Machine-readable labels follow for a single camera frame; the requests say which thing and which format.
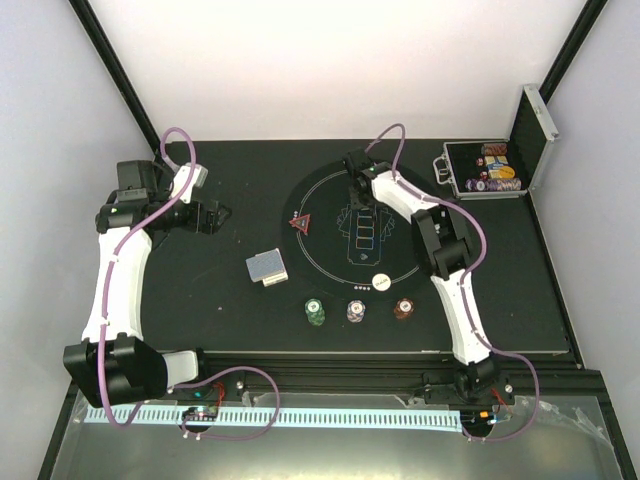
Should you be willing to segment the green poker chip stack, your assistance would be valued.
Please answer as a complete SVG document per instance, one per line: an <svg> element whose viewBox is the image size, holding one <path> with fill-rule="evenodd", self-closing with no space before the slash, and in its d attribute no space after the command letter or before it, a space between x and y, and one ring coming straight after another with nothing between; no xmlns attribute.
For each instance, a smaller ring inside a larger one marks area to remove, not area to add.
<svg viewBox="0 0 640 480"><path fill-rule="evenodd" d="M308 322L313 326L321 326L326 319L322 302L315 298L306 301L305 314Z"/></svg>

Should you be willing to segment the blue poker chip stack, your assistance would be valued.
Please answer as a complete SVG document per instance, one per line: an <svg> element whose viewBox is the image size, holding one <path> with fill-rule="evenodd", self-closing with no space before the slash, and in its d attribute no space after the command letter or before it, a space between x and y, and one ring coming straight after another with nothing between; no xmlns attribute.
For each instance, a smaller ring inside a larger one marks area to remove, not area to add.
<svg viewBox="0 0 640 480"><path fill-rule="evenodd" d="M351 323L360 323L365 316L366 306L361 300L353 300L347 305L346 318Z"/></svg>

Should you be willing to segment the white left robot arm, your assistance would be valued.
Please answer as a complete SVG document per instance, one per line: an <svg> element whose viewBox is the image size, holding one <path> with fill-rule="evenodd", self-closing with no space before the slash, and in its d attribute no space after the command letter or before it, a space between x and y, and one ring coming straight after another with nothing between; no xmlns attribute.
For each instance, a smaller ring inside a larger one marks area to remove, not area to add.
<svg viewBox="0 0 640 480"><path fill-rule="evenodd" d="M96 215L100 267L89 321L81 342L67 346L63 365L90 405L159 399L179 385L193 399L214 388L213 372L203 366L200 348L162 354L144 341L141 300L144 272L158 231L181 228L212 235L232 215L219 201L177 201L138 231L133 227L160 211L167 200L120 201L115 192Z"/></svg>

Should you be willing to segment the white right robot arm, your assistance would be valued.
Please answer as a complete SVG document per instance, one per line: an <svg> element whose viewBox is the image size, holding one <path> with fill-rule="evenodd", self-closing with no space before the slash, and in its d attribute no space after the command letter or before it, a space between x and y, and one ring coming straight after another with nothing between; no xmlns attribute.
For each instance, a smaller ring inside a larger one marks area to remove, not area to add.
<svg viewBox="0 0 640 480"><path fill-rule="evenodd" d="M469 221L457 205L420 190L362 149L348 152L342 162L354 206L383 204L410 223L416 261L438 292L451 332L456 394L467 403L479 402L498 378L499 366L474 298Z"/></svg>

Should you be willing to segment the white dealer button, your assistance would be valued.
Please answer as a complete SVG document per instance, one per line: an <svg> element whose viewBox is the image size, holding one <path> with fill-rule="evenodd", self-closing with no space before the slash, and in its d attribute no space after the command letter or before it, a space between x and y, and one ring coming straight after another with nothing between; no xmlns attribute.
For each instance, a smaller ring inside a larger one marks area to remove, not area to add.
<svg viewBox="0 0 640 480"><path fill-rule="evenodd" d="M376 291L384 292L390 289L392 279L385 273L377 273L372 277L371 285Z"/></svg>

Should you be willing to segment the red poker chip stack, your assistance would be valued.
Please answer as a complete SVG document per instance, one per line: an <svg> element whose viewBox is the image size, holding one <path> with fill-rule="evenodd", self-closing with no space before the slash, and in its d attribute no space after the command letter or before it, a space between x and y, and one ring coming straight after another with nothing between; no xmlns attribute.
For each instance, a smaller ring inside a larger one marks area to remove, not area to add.
<svg viewBox="0 0 640 480"><path fill-rule="evenodd" d="M394 307L394 316L399 321L409 319L414 312L414 303L408 299L403 298L396 303Z"/></svg>

